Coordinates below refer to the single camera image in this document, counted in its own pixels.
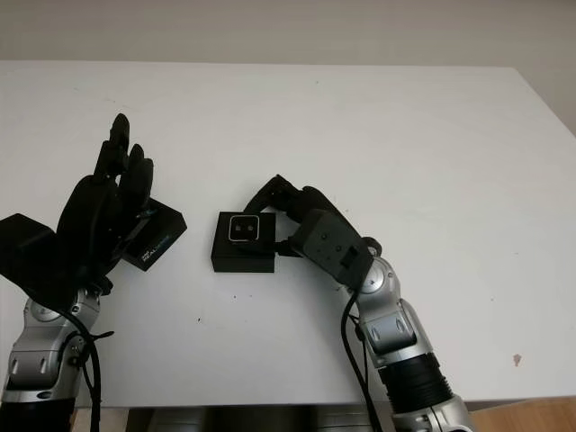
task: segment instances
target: table surface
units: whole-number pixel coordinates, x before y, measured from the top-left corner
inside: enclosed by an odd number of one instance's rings
[[[110,274],[103,405],[361,400],[327,276],[212,271],[218,212],[276,173],[382,242],[464,398],[576,394],[576,139],[514,69],[0,62],[2,215],[55,228],[118,112],[188,231]],[[24,301],[0,280],[2,379]]]

